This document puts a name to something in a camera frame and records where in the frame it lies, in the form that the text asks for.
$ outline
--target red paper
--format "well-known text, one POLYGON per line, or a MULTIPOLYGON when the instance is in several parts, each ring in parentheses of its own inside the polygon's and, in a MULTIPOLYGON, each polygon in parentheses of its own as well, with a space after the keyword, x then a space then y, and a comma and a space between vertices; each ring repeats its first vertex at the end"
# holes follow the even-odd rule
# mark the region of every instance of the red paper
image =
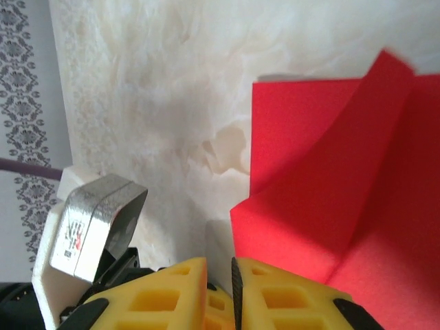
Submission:
POLYGON ((361 81, 255 84, 237 256, 335 285, 386 329, 440 329, 439 91, 386 52, 361 81))

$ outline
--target yellow gripper pad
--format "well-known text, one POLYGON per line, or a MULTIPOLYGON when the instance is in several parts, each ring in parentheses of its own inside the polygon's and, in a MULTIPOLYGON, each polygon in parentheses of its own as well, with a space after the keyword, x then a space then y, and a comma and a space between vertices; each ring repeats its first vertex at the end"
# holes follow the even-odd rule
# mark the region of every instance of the yellow gripper pad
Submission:
POLYGON ((350 295, 250 258, 233 298, 193 258, 93 295, 60 330, 383 330, 350 295))

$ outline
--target purple cable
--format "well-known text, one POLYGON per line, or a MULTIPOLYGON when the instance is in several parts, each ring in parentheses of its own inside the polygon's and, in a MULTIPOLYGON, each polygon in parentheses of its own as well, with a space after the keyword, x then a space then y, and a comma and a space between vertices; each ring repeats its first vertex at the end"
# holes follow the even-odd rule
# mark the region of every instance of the purple cable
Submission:
POLYGON ((39 165, 31 165, 16 160, 0 158, 0 170, 35 175, 37 177, 44 177, 46 179, 61 180, 63 170, 57 168, 44 167, 39 165))

